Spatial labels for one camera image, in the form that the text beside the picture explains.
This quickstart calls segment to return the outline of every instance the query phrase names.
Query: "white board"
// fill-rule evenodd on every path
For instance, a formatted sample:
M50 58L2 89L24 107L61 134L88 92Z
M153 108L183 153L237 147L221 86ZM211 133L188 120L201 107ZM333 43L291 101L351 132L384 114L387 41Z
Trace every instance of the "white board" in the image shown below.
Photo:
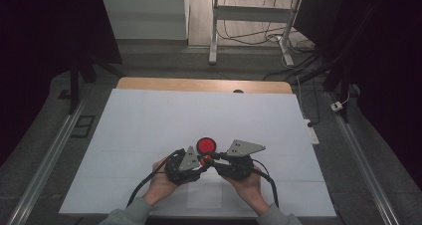
M335 216L295 95L143 90L112 91L60 213L124 209L153 162L205 136L216 141L217 151L226 151L234 139L264 145L252 157L270 171L284 213ZM265 179L262 189L271 204ZM256 217L212 168L160 201L150 215Z

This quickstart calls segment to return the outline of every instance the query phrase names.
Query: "person's left hand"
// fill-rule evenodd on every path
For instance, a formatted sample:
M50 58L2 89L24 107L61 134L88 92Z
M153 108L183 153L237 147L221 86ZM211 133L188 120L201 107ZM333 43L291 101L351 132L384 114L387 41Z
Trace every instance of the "person's left hand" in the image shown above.
M162 158L158 162L155 162L152 165L152 171L154 171L164 161L164 159L165 158ZM152 177L151 182L149 183L149 188L143 195L143 199L145 199L145 201L151 206L154 206L161 199L170 196L178 187L178 185L168 180L164 167L165 164Z

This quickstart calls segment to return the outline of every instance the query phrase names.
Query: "hand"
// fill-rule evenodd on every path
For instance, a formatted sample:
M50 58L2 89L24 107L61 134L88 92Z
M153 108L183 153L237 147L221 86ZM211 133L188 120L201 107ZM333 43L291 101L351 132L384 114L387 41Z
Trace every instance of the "hand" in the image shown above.
M152 171L154 171L164 161L164 159L165 158L162 158L158 162L155 162L152 165ZM168 180L164 167L165 164L152 177L151 182L149 183L149 188L143 195L143 199L145 199L145 201L151 206L154 206L160 200L170 196L178 187L176 184Z
M261 176L256 173L244 180L238 181L233 178L223 177L235 187L238 195L258 214L261 216L270 207L261 194Z

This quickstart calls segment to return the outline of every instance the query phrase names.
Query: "sleeve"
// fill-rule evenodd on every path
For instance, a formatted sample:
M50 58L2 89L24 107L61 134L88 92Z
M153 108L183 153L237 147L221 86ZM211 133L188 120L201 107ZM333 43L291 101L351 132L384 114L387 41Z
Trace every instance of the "sleeve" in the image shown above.
M152 207L141 197L137 197L124 210L115 209L100 225L144 225Z
M289 214L286 216L280 211L276 204L272 204L270 208L261 216L257 218L260 225L301 225L299 219Z

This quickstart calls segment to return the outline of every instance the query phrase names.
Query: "white wall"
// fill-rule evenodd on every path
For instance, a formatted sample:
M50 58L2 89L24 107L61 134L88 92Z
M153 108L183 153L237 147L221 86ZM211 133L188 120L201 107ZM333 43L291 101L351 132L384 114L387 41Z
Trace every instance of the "white wall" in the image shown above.
M188 0L104 0L117 39L187 39Z

